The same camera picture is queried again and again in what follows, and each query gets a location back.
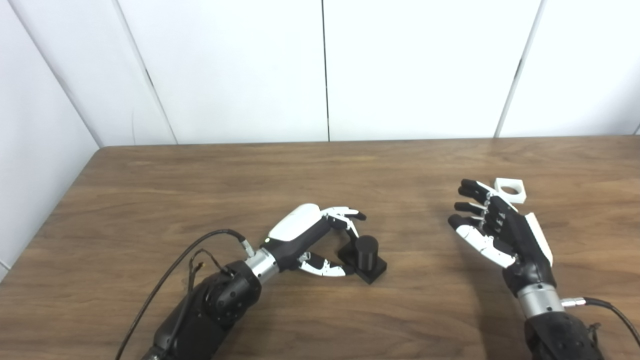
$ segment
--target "black object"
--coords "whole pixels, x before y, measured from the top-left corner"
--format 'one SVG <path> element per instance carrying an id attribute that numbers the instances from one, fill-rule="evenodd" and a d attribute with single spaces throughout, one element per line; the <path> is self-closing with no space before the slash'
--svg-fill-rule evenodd
<path id="1" fill-rule="evenodd" d="M 235 261 L 204 279 L 160 325 L 143 360 L 209 360 L 246 310 L 260 298 L 262 286 L 244 261 Z M 182 324 L 180 312 L 188 301 Z M 172 334 L 179 324 L 175 339 Z"/>
<path id="2" fill-rule="evenodd" d="M 553 311 L 525 322 L 525 338 L 533 360 L 602 360 L 587 328 L 575 316 Z"/>
<path id="3" fill-rule="evenodd" d="M 353 266 L 356 274 L 367 284 L 387 270 L 387 262 L 378 257 L 378 241 L 369 235 L 349 241 L 338 251 L 338 258 Z"/>

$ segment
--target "silver cylindrical joint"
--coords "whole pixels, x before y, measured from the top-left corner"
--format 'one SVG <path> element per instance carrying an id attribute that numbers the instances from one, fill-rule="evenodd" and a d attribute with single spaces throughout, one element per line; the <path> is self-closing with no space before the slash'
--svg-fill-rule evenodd
<path id="1" fill-rule="evenodd" d="M 280 272 L 276 259 L 265 249 L 258 250 L 254 256 L 244 261 L 247 266 L 251 268 L 251 271 L 261 284 L 264 284 L 272 276 Z"/>
<path id="2" fill-rule="evenodd" d="M 551 311 L 564 312 L 556 288 L 549 284 L 533 284 L 522 288 L 518 291 L 518 301 L 527 319 Z"/>

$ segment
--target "wooden table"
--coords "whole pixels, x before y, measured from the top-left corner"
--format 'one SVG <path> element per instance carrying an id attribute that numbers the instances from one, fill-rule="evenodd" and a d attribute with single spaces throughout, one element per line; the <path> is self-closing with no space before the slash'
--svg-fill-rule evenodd
<path id="1" fill-rule="evenodd" d="M 608 300 L 640 325 L 640 136 L 108 147 L 100 150 L 0 284 L 0 359 L 112 359 L 158 278 L 219 228 L 258 245 L 304 202 L 369 216 L 387 273 L 368 286 L 286 272 L 216 359 L 528 359 L 500 269 L 447 224 L 467 177 L 521 178 L 555 255 L 561 296 Z M 344 234 L 315 247 L 335 257 Z M 220 261 L 231 238 L 207 243 Z M 184 295 L 169 278 L 123 359 L 138 360 Z M 610 312 L 606 359 L 640 350 Z"/>

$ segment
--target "wire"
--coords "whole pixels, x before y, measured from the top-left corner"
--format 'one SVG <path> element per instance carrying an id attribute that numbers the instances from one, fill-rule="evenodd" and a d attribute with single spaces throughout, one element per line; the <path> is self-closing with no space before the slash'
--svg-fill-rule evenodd
<path id="1" fill-rule="evenodd" d="M 210 232 L 208 234 L 203 235 L 202 237 L 200 237 L 199 239 L 194 241 L 191 245 L 189 245 L 189 247 L 187 249 L 185 249 L 185 251 L 173 262 L 173 264 L 171 266 L 169 266 L 169 269 L 167 269 L 167 271 L 164 273 L 164 275 L 160 278 L 160 280 L 156 284 L 156 287 L 151 291 L 151 293 L 149 294 L 149 296 L 145 300 L 145 303 L 142 305 L 142 307 L 140 308 L 140 311 L 138 311 L 138 314 L 136 315 L 136 318 L 133 320 L 133 323 L 129 327 L 129 330 L 127 331 L 127 334 L 124 336 L 124 339 L 122 340 L 122 343 L 120 344 L 120 348 L 118 349 L 118 353 L 116 354 L 115 360 L 120 360 L 120 357 L 122 356 L 122 352 L 124 352 L 124 349 L 127 346 L 127 343 L 129 342 L 129 339 L 131 338 L 131 335 L 133 335 L 133 332 L 136 330 L 136 327 L 138 326 L 138 323 L 140 323 L 140 319 L 145 314 L 145 311 L 149 307 L 149 304 L 154 299 L 154 297 L 156 296 L 157 292 L 160 290 L 160 287 L 162 287 L 162 285 L 167 280 L 169 275 L 171 275 L 171 273 L 175 270 L 175 268 L 178 267 L 180 262 L 184 258 L 186 258 L 186 256 L 191 251 L 193 251 L 193 249 L 195 249 L 196 246 L 198 246 L 200 243 L 202 243 L 206 239 L 210 238 L 211 236 L 215 236 L 215 235 L 218 235 L 218 234 L 229 234 L 229 235 L 237 238 L 240 243 L 242 243 L 242 241 L 246 240 L 246 238 L 244 236 L 242 236 L 237 231 L 234 231 L 234 230 L 231 230 L 231 229 L 220 229 L 220 230 L 215 230 L 215 231 L 212 231 L 212 232 Z"/>
<path id="2" fill-rule="evenodd" d="M 622 320 L 622 322 L 625 323 L 625 325 L 631 332 L 631 335 L 634 336 L 634 339 L 636 340 L 638 347 L 640 347 L 640 334 L 638 334 L 638 330 L 636 330 L 636 328 L 634 327 L 634 324 L 631 323 L 631 321 L 622 313 L 622 311 L 618 310 L 618 308 L 613 306 L 610 302 L 606 302 L 600 299 L 594 299 L 593 297 L 584 297 L 584 301 L 585 301 L 585 305 L 605 307 L 613 311 L 616 315 L 618 315 L 620 320 Z"/>

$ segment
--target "black forearm casing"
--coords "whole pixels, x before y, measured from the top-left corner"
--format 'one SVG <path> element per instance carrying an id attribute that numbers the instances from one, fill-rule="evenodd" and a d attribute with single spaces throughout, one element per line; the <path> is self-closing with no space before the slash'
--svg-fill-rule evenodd
<path id="1" fill-rule="evenodd" d="M 217 273 L 205 278 L 193 289 L 191 304 L 173 344 L 168 344 L 183 304 L 182 299 L 154 336 L 154 346 L 144 360 L 210 360 L 234 324 L 260 298 L 262 286 L 243 261 L 226 266 L 228 274 Z"/>

